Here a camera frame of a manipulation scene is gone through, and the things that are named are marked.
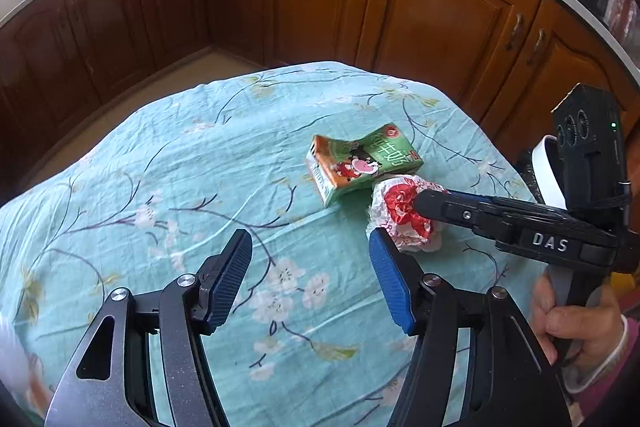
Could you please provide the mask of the person's right hand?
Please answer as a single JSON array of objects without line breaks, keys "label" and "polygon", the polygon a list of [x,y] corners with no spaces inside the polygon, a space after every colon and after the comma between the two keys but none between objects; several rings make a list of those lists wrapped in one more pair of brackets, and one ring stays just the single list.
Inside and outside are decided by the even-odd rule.
[{"label": "person's right hand", "polygon": [[591,308],[560,306],[547,273],[533,290],[530,326],[550,364],[559,358],[555,339],[580,341],[570,369],[579,384],[593,379],[626,343],[627,326],[611,286],[601,288],[600,303]]}]

